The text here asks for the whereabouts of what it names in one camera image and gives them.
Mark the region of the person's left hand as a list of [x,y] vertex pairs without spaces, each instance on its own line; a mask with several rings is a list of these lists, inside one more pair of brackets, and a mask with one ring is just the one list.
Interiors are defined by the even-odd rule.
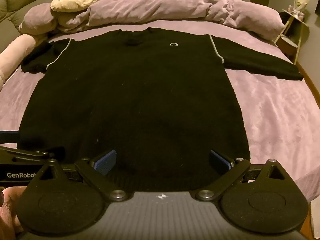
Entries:
[[23,232],[16,215],[17,202],[26,186],[1,187],[1,239],[16,239],[16,234]]

